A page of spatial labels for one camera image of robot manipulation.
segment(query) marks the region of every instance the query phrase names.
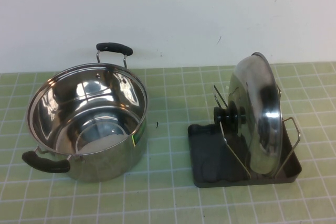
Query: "black handle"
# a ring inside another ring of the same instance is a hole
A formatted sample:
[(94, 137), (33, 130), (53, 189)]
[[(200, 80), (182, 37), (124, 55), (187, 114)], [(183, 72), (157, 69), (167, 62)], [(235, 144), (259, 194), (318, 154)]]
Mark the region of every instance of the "black handle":
[(96, 48), (98, 51), (104, 52), (119, 52), (123, 55), (132, 55), (133, 54), (133, 49), (130, 47), (127, 47), (123, 44), (119, 43), (113, 43), (113, 42), (105, 42), (105, 43), (98, 43), (96, 45)]
[(52, 161), (47, 158), (39, 157), (34, 151), (22, 154), (22, 160), (32, 168), (45, 173), (67, 173), (70, 171), (70, 162), (67, 159)]

